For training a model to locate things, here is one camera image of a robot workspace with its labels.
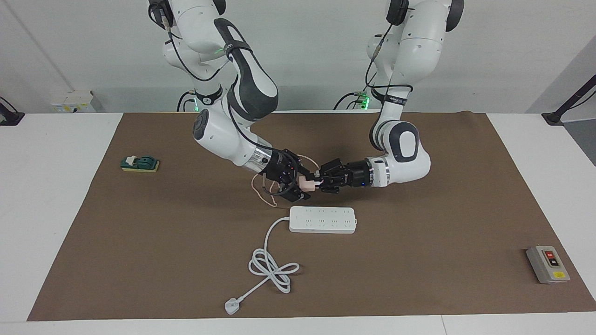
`white wall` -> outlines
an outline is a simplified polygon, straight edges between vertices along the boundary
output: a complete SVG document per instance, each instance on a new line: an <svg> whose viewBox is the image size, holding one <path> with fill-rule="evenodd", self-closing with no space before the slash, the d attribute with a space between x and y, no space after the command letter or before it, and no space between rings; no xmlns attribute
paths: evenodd
<svg viewBox="0 0 596 335"><path fill-rule="evenodd" d="M228 0L225 16L280 87L280 109L326 109L362 88L367 40L387 27L384 5ZM0 93L25 111L46 112L51 91L71 88L92 89L108 111L173 110L190 87L162 59L166 36L146 0L0 0L0 15ZM594 0L468 0L406 109L525 112L594 31ZM225 69L225 85L233 75Z"/></svg>
<svg viewBox="0 0 596 335"><path fill-rule="evenodd" d="M556 111L565 101L578 91L593 75L596 75L596 36L556 78L546 91L532 104L527 113L550 113ZM589 97L593 88L581 103ZM585 104L569 110L563 116L563 121L596 119L596 97Z"/></svg>

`black strap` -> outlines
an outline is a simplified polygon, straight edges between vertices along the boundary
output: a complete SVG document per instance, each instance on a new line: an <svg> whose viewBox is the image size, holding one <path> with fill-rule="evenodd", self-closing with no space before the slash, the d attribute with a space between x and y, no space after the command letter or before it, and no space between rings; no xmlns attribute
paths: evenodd
<svg viewBox="0 0 596 335"><path fill-rule="evenodd" d="M230 53L235 49L245 49L250 52L253 50L250 48L250 45L243 41L230 41L225 45L223 51L225 52L226 57L229 57Z"/></svg>
<svg viewBox="0 0 596 335"><path fill-rule="evenodd" d="M375 88L371 88L372 97L379 100L381 103L385 102L385 95L379 93Z"/></svg>
<svg viewBox="0 0 596 335"><path fill-rule="evenodd" d="M215 101L222 96L223 92L224 89L222 88L222 85L219 85L219 89L217 92L211 93L209 95L203 95L201 93L198 93L197 91L194 91L195 95L201 100L201 102L207 106L214 104Z"/></svg>
<svg viewBox="0 0 596 335"><path fill-rule="evenodd" d="M385 95L385 101L387 101L389 103L392 103L392 104L405 106L406 103L408 102L408 99L394 97L392 95L386 94Z"/></svg>

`power socket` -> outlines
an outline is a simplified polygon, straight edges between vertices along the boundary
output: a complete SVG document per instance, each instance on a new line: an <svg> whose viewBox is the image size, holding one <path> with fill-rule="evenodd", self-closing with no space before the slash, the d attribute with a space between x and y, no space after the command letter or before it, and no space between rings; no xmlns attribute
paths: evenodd
<svg viewBox="0 0 596 335"><path fill-rule="evenodd" d="M97 113L103 110L101 103L91 91L73 91L55 96L52 106L58 113Z"/></svg>
<svg viewBox="0 0 596 335"><path fill-rule="evenodd" d="M349 207L290 208L291 232L314 232L320 234L353 234L356 231L356 215Z"/></svg>

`green indicator light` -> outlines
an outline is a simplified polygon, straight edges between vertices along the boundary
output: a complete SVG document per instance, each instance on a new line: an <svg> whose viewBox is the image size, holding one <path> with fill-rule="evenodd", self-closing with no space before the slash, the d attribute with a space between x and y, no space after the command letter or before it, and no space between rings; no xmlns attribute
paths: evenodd
<svg viewBox="0 0 596 335"><path fill-rule="evenodd" d="M368 110L368 105L371 102L371 98L365 97L363 102L360 104L360 109Z"/></svg>

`black clamp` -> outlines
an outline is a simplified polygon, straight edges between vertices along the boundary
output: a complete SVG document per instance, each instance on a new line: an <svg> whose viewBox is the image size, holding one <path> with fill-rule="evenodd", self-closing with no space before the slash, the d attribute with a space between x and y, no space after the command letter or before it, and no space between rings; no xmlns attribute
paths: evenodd
<svg viewBox="0 0 596 335"><path fill-rule="evenodd" d="M226 57L229 58L230 53L232 53L232 51L234 51L235 49L245 49L250 52L253 52L248 43L236 40L229 41L223 48L223 51L225 52Z"/></svg>
<svg viewBox="0 0 596 335"><path fill-rule="evenodd" d="M211 106L212 104L215 103L215 101L217 101L217 99L219 99L219 97L222 96L224 92L224 89L222 88L222 85L219 85L219 89L217 92L209 94L209 95L203 95L201 93L198 93L197 91L194 91L194 95L197 96L197 98L199 98L199 100L201 100L201 102L206 105L206 106Z"/></svg>

